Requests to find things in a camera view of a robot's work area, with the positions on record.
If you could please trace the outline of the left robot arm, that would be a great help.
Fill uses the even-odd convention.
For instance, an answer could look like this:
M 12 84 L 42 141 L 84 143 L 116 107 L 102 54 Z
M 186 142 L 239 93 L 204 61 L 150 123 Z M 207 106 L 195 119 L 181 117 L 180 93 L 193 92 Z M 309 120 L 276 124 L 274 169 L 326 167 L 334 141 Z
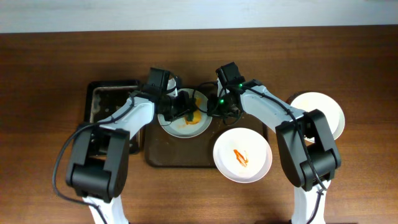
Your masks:
M 170 120 L 188 111 L 181 80 L 168 70 L 152 68 L 145 84 L 130 92 L 125 104 L 107 118 L 86 123 L 68 139 L 72 153 L 66 184 L 87 205 L 95 223 L 127 223 L 121 201 L 131 139 L 156 114 Z

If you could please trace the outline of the green orange sponge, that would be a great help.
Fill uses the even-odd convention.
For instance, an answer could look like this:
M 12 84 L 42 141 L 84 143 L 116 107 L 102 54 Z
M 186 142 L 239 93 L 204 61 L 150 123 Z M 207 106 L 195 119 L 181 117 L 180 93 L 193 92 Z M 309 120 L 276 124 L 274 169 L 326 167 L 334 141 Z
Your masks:
M 195 98 L 195 106 L 199 107 L 201 104 L 200 98 Z M 198 124 L 201 121 L 201 111 L 195 110 L 194 112 L 190 113 L 190 121 L 186 121 L 186 124 Z

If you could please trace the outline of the light blue plate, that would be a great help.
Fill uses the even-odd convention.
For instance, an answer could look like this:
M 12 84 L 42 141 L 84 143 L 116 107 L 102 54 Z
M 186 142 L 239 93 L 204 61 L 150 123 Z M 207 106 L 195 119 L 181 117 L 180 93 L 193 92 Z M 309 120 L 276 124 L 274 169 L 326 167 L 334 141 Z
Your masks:
M 182 88 L 180 91 L 186 91 L 189 96 L 192 96 L 194 89 Z M 195 92 L 196 100 L 200 100 L 199 109 L 207 111 L 208 98 L 199 91 Z M 162 114 L 157 115 L 157 119 L 161 127 L 170 135 L 178 138 L 192 138 L 203 133 L 211 124 L 212 117 L 206 113 L 200 112 L 201 119 L 195 124 L 188 124 L 184 117 L 176 119 L 175 121 L 166 121 Z

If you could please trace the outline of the cream white plate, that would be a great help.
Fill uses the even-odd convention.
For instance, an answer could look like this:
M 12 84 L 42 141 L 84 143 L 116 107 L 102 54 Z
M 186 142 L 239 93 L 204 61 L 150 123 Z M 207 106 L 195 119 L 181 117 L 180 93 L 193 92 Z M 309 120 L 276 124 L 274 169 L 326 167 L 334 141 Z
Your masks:
M 314 91 L 300 92 L 291 96 L 288 103 L 306 112 L 320 110 L 326 116 L 334 140 L 342 135 L 345 128 L 345 115 L 340 105 L 330 96 Z

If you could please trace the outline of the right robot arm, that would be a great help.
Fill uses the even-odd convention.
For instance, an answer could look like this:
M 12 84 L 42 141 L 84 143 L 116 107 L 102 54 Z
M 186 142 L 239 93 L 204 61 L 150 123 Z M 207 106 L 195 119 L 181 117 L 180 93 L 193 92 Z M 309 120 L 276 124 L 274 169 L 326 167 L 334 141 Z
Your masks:
M 218 96 L 208 103 L 211 116 L 238 117 L 243 111 L 276 134 L 280 162 L 294 186 L 291 223 L 324 223 L 326 192 L 341 156 L 325 114 L 306 112 L 274 96 L 259 80 L 246 80 L 238 66 L 216 70 Z

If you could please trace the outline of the pinkish white plate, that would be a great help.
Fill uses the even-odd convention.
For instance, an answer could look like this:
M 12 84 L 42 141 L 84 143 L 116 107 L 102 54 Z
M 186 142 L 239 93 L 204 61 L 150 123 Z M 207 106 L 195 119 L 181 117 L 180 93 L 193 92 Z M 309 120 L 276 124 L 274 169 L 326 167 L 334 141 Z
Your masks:
M 215 141 L 213 160 L 227 179 L 248 184 L 262 179 L 270 171 L 272 151 L 265 137 L 258 132 L 233 128 Z

